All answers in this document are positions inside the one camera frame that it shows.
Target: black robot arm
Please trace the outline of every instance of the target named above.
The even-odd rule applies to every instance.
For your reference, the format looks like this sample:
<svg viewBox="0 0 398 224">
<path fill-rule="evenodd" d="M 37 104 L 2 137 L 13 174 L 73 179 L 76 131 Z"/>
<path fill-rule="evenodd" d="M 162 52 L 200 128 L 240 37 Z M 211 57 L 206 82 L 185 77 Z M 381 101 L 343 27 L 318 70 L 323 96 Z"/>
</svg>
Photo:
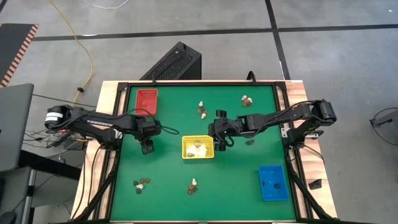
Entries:
<svg viewBox="0 0 398 224">
<path fill-rule="evenodd" d="M 50 132 L 66 129 L 95 138 L 102 148 L 114 150 L 118 148 L 117 140 L 121 134 L 131 134 L 140 142 L 143 154 L 154 151 L 150 137 L 162 130 L 160 122 L 154 118 L 131 114 L 113 116 L 69 105 L 49 108 L 44 125 Z"/>
<path fill-rule="evenodd" d="M 331 103 L 325 100 L 303 101 L 286 110 L 271 114 L 242 115 L 237 116 L 236 120 L 228 119 L 226 111 L 223 110 L 217 110 L 216 115 L 219 118 L 209 124 L 208 135 L 217 142 L 217 151 L 225 151 L 226 146 L 232 147 L 234 136 L 253 138 L 268 127 L 302 119 L 305 120 L 304 123 L 287 131 L 288 145 L 296 147 L 304 142 L 307 134 L 320 126 L 330 126 L 336 121 Z"/>
</svg>

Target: blue box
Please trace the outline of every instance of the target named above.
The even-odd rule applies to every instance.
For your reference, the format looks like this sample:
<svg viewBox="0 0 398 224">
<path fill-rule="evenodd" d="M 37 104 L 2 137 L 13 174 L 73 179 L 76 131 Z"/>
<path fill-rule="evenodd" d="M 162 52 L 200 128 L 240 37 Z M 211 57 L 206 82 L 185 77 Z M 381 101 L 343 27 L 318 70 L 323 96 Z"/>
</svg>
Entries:
<svg viewBox="0 0 398 224">
<path fill-rule="evenodd" d="M 282 165 L 260 166 L 259 173 L 262 199 L 268 202 L 289 199 Z"/>
</svg>

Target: yellow bin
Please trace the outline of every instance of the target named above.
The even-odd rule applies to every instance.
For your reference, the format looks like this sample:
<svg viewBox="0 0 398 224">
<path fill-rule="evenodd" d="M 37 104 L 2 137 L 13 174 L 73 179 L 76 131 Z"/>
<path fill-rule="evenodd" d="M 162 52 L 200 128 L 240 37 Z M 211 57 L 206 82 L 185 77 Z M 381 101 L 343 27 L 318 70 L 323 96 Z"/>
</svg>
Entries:
<svg viewBox="0 0 398 224">
<path fill-rule="evenodd" d="M 213 138 L 204 136 L 182 136 L 182 159 L 214 158 Z"/>
</svg>

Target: green table surface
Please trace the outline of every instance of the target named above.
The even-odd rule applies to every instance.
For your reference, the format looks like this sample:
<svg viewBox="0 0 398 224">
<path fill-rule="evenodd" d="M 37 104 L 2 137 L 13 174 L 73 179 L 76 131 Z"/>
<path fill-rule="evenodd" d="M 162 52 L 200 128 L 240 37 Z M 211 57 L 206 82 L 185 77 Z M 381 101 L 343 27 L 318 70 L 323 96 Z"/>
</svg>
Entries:
<svg viewBox="0 0 398 224">
<path fill-rule="evenodd" d="M 137 89 L 133 87 L 128 109 L 133 109 Z M 289 200 L 265 202 L 261 195 L 259 166 L 284 166 L 282 140 L 278 126 L 257 135 L 254 144 L 234 138 L 235 145 L 215 152 L 213 159 L 182 159 L 182 136 L 206 135 L 216 110 L 226 110 L 228 118 L 252 113 L 276 111 L 271 86 L 158 86 L 156 118 L 179 135 L 162 132 L 153 137 L 155 152 L 143 155 L 132 136 L 125 136 L 119 162 L 111 220 L 294 220 Z M 253 104 L 243 107 L 243 95 Z M 203 101 L 208 110 L 205 119 L 197 113 Z M 141 194 L 135 180 L 150 178 Z M 198 191 L 187 194 L 192 178 Z"/>
</svg>

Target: red tray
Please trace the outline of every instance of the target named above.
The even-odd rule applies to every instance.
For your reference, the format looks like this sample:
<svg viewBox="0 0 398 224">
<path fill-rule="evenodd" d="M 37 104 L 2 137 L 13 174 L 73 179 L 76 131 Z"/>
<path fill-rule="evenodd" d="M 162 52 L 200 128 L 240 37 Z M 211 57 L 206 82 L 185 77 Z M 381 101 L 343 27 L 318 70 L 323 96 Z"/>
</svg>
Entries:
<svg viewBox="0 0 398 224">
<path fill-rule="evenodd" d="M 155 116 L 157 106 L 157 89 L 141 89 L 137 90 L 136 109 L 141 108 L 147 110 L 136 110 L 136 115 Z"/>
</svg>

